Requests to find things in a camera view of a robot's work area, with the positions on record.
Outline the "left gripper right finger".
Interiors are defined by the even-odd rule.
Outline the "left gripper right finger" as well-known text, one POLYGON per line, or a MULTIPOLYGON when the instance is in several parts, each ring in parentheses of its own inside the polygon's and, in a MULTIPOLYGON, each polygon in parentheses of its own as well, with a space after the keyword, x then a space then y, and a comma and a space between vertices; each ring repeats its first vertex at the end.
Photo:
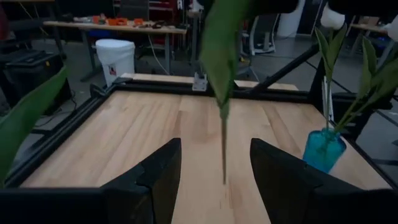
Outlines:
POLYGON ((332 208, 316 197, 328 174, 259 138, 251 139, 250 160, 272 224, 335 224, 332 208))

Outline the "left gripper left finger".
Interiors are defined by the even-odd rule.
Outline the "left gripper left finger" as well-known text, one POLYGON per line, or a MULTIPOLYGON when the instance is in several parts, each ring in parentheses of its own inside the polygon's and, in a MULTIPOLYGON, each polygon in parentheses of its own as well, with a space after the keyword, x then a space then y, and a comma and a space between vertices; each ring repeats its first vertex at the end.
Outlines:
POLYGON ((181 139, 173 138, 104 184, 108 223, 171 224, 181 164, 181 139))

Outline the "dark red artificial tulip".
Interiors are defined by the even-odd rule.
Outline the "dark red artificial tulip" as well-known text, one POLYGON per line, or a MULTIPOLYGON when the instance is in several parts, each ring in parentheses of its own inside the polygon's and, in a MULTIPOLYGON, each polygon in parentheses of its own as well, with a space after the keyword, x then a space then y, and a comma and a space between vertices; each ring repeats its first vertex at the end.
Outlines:
POLYGON ((0 189, 10 171, 24 139, 37 120, 52 104, 67 79, 67 68, 62 67, 52 78, 24 96, 7 115, 0 119, 0 189))
POLYGON ((238 65, 237 41, 250 0, 214 0, 205 20, 200 60, 214 91, 221 119, 223 183, 226 183, 229 98, 238 65))

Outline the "blue embossed glass vase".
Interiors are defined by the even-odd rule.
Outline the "blue embossed glass vase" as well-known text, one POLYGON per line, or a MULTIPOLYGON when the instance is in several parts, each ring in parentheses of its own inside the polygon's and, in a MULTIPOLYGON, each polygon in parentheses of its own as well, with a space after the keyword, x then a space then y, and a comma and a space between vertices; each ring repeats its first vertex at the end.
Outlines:
POLYGON ((346 144, 340 133, 323 128, 309 133, 302 159, 312 167, 329 173, 345 150, 346 144))

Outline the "white bin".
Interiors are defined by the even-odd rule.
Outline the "white bin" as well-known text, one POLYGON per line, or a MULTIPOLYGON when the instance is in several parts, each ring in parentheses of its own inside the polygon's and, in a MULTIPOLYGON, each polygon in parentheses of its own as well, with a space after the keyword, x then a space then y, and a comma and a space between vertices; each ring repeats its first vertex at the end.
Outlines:
POLYGON ((125 73, 135 73, 134 42, 100 39, 95 42, 96 53, 103 68, 107 87, 125 73))

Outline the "wooden workbench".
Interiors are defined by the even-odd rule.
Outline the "wooden workbench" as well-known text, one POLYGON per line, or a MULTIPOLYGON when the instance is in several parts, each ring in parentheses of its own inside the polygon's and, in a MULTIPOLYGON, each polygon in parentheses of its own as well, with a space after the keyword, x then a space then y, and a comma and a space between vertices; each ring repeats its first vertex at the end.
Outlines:
POLYGON ((87 33, 89 30, 111 30, 111 31, 120 31, 120 32, 133 32, 133 33, 143 33, 150 35, 165 35, 165 67, 164 70, 166 74, 171 74, 171 59, 172 59, 172 43, 171 36, 174 34, 185 35, 187 33, 187 28, 179 29, 175 26, 161 26, 158 29, 153 28, 153 22, 144 21, 142 25, 136 25, 134 21, 127 21, 126 25, 114 26, 109 24, 95 24, 95 23, 83 23, 83 22, 61 22, 61 21, 45 21, 45 26, 52 27, 70 27, 77 28, 81 32, 81 37, 83 40, 83 45, 88 50, 88 55, 90 57, 91 63, 91 72, 87 73, 85 76, 81 77, 81 82, 87 82, 93 76, 95 76, 99 72, 99 67, 96 66, 93 48, 88 43, 87 33))

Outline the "white chair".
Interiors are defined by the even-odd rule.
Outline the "white chair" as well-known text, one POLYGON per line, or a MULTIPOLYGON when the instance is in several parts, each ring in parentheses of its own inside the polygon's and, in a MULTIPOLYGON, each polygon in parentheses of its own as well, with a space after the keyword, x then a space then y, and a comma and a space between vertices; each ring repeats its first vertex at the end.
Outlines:
POLYGON ((264 14, 254 18, 249 33, 249 51, 252 56, 275 52, 274 29, 278 14, 264 14))

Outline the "orange parts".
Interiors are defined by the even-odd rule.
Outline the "orange parts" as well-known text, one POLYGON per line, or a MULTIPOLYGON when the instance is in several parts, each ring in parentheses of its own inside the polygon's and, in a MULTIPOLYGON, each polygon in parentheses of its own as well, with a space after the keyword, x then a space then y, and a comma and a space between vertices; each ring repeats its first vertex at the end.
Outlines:
POLYGON ((124 17, 108 19, 106 17, 93 16, 92 20, 94 24, 106 24, 109 26, 141 26, 144 24, 144 20, 142 18, 133 19, 132 21, 130 21, 124 17))

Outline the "black storage case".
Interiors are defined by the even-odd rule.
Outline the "black storage case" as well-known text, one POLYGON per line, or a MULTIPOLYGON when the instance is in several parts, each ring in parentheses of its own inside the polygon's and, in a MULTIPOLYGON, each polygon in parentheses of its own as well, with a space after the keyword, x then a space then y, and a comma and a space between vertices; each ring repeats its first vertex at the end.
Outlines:
POLYGON ((22 49, 0 54, 0 88, 12 108, 64 66, 59 54, 22 49))

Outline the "silver mounting bracket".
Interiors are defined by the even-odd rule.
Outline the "silver mounting bracket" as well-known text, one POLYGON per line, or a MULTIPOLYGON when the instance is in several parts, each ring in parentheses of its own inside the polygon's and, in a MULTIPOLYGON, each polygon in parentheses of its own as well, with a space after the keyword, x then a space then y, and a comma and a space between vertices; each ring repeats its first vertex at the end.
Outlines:
POLYGON ((195 72, 193 76, 192 90, 206 91, 208 86, 207 74, 195 72))

